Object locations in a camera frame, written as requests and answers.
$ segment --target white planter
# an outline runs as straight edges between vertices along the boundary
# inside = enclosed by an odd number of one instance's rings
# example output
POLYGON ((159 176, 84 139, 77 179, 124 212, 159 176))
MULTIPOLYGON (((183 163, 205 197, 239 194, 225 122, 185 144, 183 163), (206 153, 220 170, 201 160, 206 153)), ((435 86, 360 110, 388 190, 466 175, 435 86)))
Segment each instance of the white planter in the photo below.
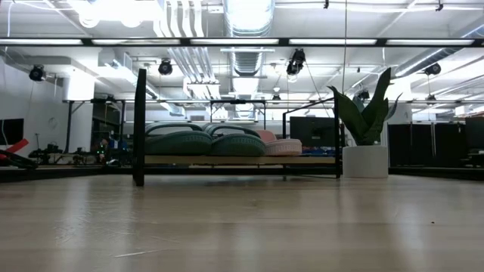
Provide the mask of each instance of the white planter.
POLYGON ((388 151, 386 147, 344 147, 343 177, 388 178, 388 151))

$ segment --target black monitor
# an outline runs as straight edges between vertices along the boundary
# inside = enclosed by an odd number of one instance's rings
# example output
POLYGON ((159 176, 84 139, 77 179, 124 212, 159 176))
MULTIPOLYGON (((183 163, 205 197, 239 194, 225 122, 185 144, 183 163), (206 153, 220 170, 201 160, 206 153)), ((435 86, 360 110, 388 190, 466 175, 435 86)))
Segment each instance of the black monitor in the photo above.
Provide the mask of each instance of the black monitor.
POLYGON ((290 117, 290 137, 303 147, 335 147, 334 118, 290 117))
POLYGON ((466 118, 467 148, 484 150, 484 117, 466 118))
POLYGON ((0 130, 0 145, 12 145, 23 140, 23 119, 0 120, 0 128, 2 126, 7 143, 5 143, 4 135, 0 130))

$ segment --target wooden floor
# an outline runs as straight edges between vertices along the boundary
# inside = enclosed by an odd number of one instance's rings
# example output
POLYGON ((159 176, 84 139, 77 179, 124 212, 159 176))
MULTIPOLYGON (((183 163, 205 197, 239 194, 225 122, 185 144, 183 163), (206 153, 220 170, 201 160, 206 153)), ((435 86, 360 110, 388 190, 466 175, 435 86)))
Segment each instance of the wooden floor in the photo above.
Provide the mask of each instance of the wooden floor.
POLYGON ((125 176, 0 184, 2 271, 482 271, 484 184, 125 176))

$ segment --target ventilation duct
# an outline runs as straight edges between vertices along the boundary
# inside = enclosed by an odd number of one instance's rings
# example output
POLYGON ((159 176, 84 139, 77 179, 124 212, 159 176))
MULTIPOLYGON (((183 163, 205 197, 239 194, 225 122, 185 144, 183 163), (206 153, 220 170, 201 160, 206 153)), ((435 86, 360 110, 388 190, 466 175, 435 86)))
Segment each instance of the ventilation duct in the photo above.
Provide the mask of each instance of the ventilation duct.
MULTIPOLYGON (((266 37, 271 32, 275 0, 224 0, 227 36, 266 37)), ((231 53, 231 62, 240 76, 254 76, 262 65, 262 53, 231 53)))
MULTIPOLYGON (((479 18, 472 24, 464 27, 458 31, 456 37, 463 39, 481 39, 484 37, 484 17, 479 18)), ((425 50, 423 53, 417 55, 406 63, 400 64, 393 70, 393 78, 399 79, 409 76, 411 74, 420 72, 425 68, 435 64, 446 57, 449 57, 463 48, 431 48, 425 50)), ((381 73, 385 70, 385 67, 376 68, 372 73, 381 73)), ((355 83, 351 88, 360 86, 373 85, 378 80, 378 75, 370 74, 364 77, 361 81, 355 83)))
MULTIPOLYGON (((482 39, 484 38, 484 25, 480 25, 477 28, 472 29, 461 36, 463 39, 482 39)), ((440 49, 429 49, 424 53, 412 58, 408 62, 399 65, 395 70, 395 77, 401 78, 409 76, 413 73, 424 70, 432 64, 437 63, 451 56, 463 48, 440 48, 440 49)))

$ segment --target fluorescent light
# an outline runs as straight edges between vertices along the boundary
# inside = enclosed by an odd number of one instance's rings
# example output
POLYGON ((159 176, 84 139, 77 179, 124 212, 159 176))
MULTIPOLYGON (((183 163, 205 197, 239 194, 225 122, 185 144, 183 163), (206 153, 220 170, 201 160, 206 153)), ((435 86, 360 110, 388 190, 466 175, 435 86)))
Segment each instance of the fluorescent light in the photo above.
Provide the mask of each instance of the fluorescent light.
POLYGON ((305 104, 311 103, 310 100, 267 100, 268 104, 305 104))
POLYGON ((179 39, 93 39, 95 45, 179 45, 179 39))
POLYGON ((192 39, 192 45, 276 45, 279 39, 255 39, 255 38, 234 38, 234 39, 192 39))
POLYGON ((159 100, 159 102, 177 103, 177 104, 204 104, 204 103, 210 103, 210 100, 159 100))
POLYGON ((274 49, 267 48, 222 48, 222 53, 274 53, 274 49))
POLYGON ((472 39, 390 39, 387 45, 471 45, 472 39))
MULTIPOLYGON (((376 39, 346 39, 347 45, 374 45, 376 39)), ((290 39, 290 45, 344 45, 345 39, 290 39)))
POLYGON ((82 45, 80 39, 0 39, 2 45, 82 45))

